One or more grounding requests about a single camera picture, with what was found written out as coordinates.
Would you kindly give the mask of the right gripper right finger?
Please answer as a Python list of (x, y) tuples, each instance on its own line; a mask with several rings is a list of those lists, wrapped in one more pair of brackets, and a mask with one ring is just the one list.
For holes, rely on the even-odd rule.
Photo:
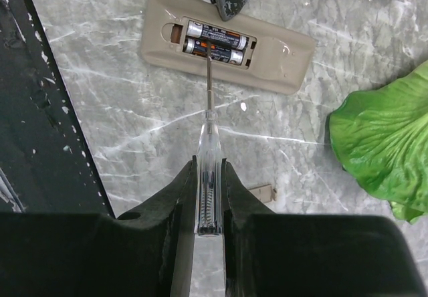
[(423, 296), (403, 234), (376, 215), (278, 214), (221, 165), (227, 296)]

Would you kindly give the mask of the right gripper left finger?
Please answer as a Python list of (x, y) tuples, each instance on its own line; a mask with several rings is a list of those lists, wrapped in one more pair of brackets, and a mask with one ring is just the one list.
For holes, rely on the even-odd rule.
[(188, 296), (197, 164), (112, 218), (1, 214), (2, 296)]

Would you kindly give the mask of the beige battery cover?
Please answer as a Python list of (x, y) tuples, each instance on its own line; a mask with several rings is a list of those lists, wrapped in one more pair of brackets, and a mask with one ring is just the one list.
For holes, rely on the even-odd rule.
[(249, 192), (262, 203), (269, 203), (277, 199), (277, 191), (271, 184), (250, 188)]

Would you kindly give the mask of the white universal AC remote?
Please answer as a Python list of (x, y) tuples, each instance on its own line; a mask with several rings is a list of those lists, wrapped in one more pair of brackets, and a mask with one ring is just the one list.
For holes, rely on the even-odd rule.
[(212, 76), (282, 94), (297, 92), (312, 61), (311, 37), (238, 15), (222, 21), (202, 0), (148, 0), (142, 32), (142, 58), (156, 66)]

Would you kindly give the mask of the clear handled screwdriver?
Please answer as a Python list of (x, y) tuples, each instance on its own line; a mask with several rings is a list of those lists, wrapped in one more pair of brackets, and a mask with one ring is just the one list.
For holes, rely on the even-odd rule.
[(197, 153), (198, 197), (196, 233), (221, 234), (221, 146), (212, 84), (211, 42), (207, 41), (207, 109)]

